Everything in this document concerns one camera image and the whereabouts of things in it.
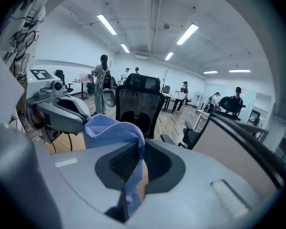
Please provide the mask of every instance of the fluorescent light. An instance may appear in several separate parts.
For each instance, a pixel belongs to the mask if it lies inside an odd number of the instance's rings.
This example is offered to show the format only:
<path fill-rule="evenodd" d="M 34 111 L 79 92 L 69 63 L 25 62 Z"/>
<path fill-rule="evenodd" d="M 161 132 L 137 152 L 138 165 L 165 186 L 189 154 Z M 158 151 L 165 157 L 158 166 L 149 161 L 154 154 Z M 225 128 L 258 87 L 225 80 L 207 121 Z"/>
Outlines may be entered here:
<path fill-rule="evenodd" d="M 127 53 L 129 53 L 129 51 L 128 51 L 128 49 L 126 48 L 125 44 L 122 43 L 121 46 L 124 48 L 124 50 L 125 50 Z"/>
<path fill-rule="evenodd" d="M 187 31 L 183 34 L 183 36 L 177 42 L 178 45 L 182 45 L 186 39 L 188 39 L 196 30 L 198 29 L 197 25 L 191 24 L 191 26 L 187 29 Z"/>
<path fill-rule="evenodd" d="M 168 55 L 166 56 L 165 60 L 169 60 L 173 54 L 174 54 L 173 52 L 169 52 Z"/>
<path fill-rule="evenodd" d="M 206 71 L 204 72 L 204 74 L 215 74 L 215 73 L 218 73 L 217 71 Z"/>
<path fill-rule="evenodd" d="M 237 73 L 237 72 L 243 72 L 243 73 L 250 73 L 251 70 L 229 70 L 230 73 Z"/>
<path fill-rule="evenodd" d="M 109 22 L 105 19 L 105 17 L 100 14 L 97 16 L 101 22 L 107 27 L 107 29 L 111 32 L 112 35 L 116 35 L 115 30 L 112 28 L 112 26 L 109 24 Z"/>

